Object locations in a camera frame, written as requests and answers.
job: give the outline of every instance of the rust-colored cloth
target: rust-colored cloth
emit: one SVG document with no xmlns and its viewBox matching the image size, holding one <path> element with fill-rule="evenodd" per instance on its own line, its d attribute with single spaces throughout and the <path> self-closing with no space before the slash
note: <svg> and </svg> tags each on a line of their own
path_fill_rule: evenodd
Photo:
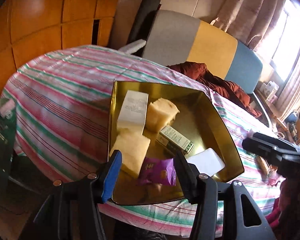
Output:
<svg viewBox="0 0 300 240">
<path fill-rule="evenodd" d="M 205 63 L 186 61 L 185 63 L 168 66 L 168 68 L 178 71 L 183 75 L 186 75 L 187 77 L 200 82 L 201 84 L 217 92 L 224 98 L 229 99 L 237 106 L 245 109 L 254 117 L 261 116 L 262 113 L 260 111 L 252 109 L 249 106 L 250 97 L 242 90 L 239 85 L 231 81 L 225 81 L 222 78 L 212 75 Z"/>
</svg>

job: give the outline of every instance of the sponge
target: sponge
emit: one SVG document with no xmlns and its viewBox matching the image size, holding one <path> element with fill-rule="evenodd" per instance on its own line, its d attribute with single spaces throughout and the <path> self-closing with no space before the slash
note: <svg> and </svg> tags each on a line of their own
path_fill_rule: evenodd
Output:
<svg viewBox="0 0 300 240">
<path fill-rule="evenodd" d="M 114 150 L 119 150 L 122 153 L 122 170 L 137 179 L 149 145 L 149 138 L 138 132 L 121 129 L 110 151 L 110 156 Z"/>
<path fill-rule="evenodd" d="M 159 98 L 150 103 L 146 115 L 146 128 L 152 132 L 159 132 L 163 127 L 175 119 L 180 111 L 171 101 Z"/>
</svg>

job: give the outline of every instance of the screw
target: screw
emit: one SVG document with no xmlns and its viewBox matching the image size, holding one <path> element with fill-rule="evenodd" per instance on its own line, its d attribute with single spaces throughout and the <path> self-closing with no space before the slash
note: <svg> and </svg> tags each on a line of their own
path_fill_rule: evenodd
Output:
<svg viewBox="0 0 300 240">
<path fill-rule="evenodd" d="M 53 182 L 53 185 L 56 187 L 60 186 L 61 184 L 62 184 L 62 181 L 60 179 L 57 179 Z"/>
<path fill-rule="evenodd" d="M 207 179 L 209 176 L 207 174 L 201 173 L 199 174 L 199 179 Z"/>
<path fill-rule="evenodd" d="M 95 173 L 90 173 L 90 174 L 88 174 L 87 177 L 88 177 L 88 179 L 96 179 L 98 176 Z"/>
<path fill-rule="evenodd" d="M 241 181 L 238 181 L 238 180 L 235 180 L 233 182 L 233 185 L 237 186 L 237 187 L 241 187 L 242 186 L 242 182 Z"/>
</svg>

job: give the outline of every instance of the purple wrapper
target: purple wrapper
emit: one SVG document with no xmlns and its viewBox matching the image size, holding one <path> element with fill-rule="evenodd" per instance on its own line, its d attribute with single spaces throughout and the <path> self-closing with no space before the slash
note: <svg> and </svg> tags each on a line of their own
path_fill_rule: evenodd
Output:
<svg viewBox="0 0 300 240">
<path fill-rule="evenodd" d="M 173 159 L 159 160 L 145 158 L 139 175 L 139 184 L 160 183 L 167 186 L 176 185 L 176 170 Z"/>
</svg>

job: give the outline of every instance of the striped bedsheet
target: striped bedsheet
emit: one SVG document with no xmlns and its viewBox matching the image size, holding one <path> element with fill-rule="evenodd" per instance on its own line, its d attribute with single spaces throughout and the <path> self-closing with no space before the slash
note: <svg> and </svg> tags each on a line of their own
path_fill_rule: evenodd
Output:
<svg viewBox="0 0 300 240">
<path fill-rule="evenodd" d="M 114 80 L 158 82 L 203 91 L 217 109 L 238 148 L 243 182 L 264 214 L 271 212 L 279 185 L 262 180 L 252 154 L 242 149 L 247 133 L 269 128 L 204 85 L 154 62 L 99 46 L 46 53 L 29 61 L 8 80 L 2 96 L 17 111 L 16 152 L 25 153 L 51 180 L 78 180 L 107 160 L 107 127 Z M 137 227 L 188 237 L 196 205 L 186 200 L 144 206 L 100 204 L 99 210 Z M 218 203 L 216 235 L 222 231 Z"/>
</svg>

